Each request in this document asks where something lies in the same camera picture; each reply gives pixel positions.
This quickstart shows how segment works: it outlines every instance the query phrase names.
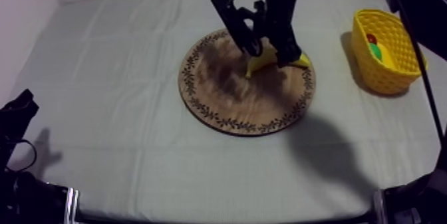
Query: yellow plastic basket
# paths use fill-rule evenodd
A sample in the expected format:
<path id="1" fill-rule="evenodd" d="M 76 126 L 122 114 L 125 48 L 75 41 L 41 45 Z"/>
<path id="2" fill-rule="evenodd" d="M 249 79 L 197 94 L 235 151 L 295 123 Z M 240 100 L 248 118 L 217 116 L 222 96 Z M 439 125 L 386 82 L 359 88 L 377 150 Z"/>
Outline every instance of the yellow plastic basket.
<path id="1" fill-rule="evenodd" d="M 388 49 L 393 65 L 385 65 L 374 56 L 367 40 L 368 33 Z M 400 19 L 390 13 L 374 9 L 357 11 L 351 44 L 365 84 L 376 92 L 403 92 L 420 76 L 410 37 Z"/>

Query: wrinkled fabric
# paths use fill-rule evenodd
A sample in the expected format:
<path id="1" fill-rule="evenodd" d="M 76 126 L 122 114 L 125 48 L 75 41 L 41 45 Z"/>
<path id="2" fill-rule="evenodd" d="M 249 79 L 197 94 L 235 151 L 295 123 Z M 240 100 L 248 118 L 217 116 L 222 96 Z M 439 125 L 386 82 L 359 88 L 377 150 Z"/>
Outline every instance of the wrinkled fabric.
<path id="1" fill-rule="evenodd" d="M 38 176 L 79 189 L 86 213 L 138 220 L 271 223 L 366 211 L 374 190 L 431 172 L 439 143 L 421 78 L 385 97 L 351 72 L 362 8 L 387 10 L 385 0 L 297 0 L 295 36 L 316 72 L 311 106 L 284 131 L 238 138 L 197 121 L 178 93 L 189 48 L 224 27 L 210 0 L 63 5 L 11 95 L 30 88 L 41 107 L 25 136 L 47 144 Z M 445 124 L 447 65 L 424 53 Z M 26 155 L 18 147 L 11 164 Z"/>

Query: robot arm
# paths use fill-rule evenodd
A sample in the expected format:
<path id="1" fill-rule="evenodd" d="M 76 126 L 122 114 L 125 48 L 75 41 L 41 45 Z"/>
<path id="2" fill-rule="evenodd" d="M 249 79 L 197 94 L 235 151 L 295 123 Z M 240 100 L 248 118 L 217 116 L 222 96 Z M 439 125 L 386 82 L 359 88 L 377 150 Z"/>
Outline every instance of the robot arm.
<path id="1" fill-rule="evenodd" d="M 391 11 L 398 7 L 395 0 L 387 0 Z M 443 38 L 447 32 L 447 0 L 402 0 L 416 38 L 429 49 L 447 58 Z M 236 45 L 251 56 L 262 53 L 261 37 L 268 37 L 277 49 L 277 64 L 284 66 L 299 59 L 301 49 L 296 43 L 291 26 L 296 0 L 256 1 L 256 12 L 236 9 L 233 0 L 212 0 Z M 250 29 L 244 19 L 253 21 Z"/>

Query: floral border pattern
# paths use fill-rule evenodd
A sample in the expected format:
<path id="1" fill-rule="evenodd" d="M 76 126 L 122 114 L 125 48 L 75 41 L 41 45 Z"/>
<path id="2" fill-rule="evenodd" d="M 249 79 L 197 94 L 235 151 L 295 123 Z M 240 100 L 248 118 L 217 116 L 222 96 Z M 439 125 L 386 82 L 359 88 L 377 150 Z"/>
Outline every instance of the floral border pattern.
<path id="1" fill-rule="evenodd" d="M 199 60 L 200 53 L 204 50 L 204 48 L 210 44 L 213 44 L 220 38 L 228 36 L 228 32 L 225 30 L 218 31 L 212 35 L 208 35 L 204 37 L 198 45 L 194 48 L 191 55 L 186 59 L 186 65 L 184 69 L 181 71 L 182 81 L 186 85 L 186 94 L 189 96 L 188 99 L 184 99 L 188 104 L 195 108 L 200 114 L 197 116 L 202 120 L 212 120 L 214 123 L 220 128 L 230 127 L 234 130 L 244 130 L 247 134 L 256 133 L 258 131 L 260 134 L 266 134 L 274 131 L 278 131 L 292 122 L 296 121 L 299 117 L 304 114 L 306 110 L 307 101 L 312 98 L 312 90 L 314 88 L 314 83 L 312 81 L 311 70 L 307 69 L 303 72 L 303 80 L 305 86 L 305 92 L 300 96 L 298 102 L 293 105 L 290 113 L 285 113 L 281 118 L 276 118 L 266 124 L 253 124 L 251 122 L 240 122 L 235 119 L 226 118 L 223 119 L 219 116 L 219 113 L 213 112 L 210 110 L 210 107 L 202 104 L 196 95 L 196 87 L 195 76 L 192 73 L 194 68 L 196 67 L 196 62 Z"/>

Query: round wooden board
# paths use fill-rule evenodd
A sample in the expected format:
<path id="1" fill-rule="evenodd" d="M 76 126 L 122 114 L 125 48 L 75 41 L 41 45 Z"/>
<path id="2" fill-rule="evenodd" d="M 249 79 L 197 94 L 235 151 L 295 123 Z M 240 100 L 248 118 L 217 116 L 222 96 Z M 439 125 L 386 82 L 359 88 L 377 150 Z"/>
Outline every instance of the round wooden board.
<path id="1" fill-rule="evenodd" d="M 268 41 L 263 44 L 268 48 Z M 178 76 L 180 96 L 200 121 L 238 136 L 277 132 L 304 115 L 315 90 L 312 66 L 271 64 L 251 79 L 246 70 L 247 56 L 226 30 L 216 31 L 187 53 Z"/>

